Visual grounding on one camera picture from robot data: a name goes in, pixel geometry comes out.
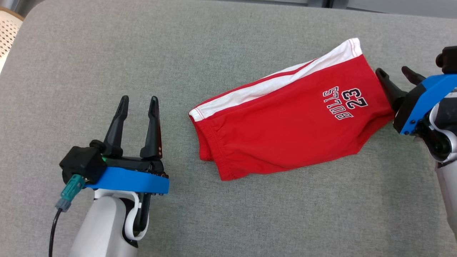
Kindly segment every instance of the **folded garment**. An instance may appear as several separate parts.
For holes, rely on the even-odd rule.
[[[358,38],[328,54],[208,99],[189,112],[200,159],[222,180],[356,154],[393,119]]]

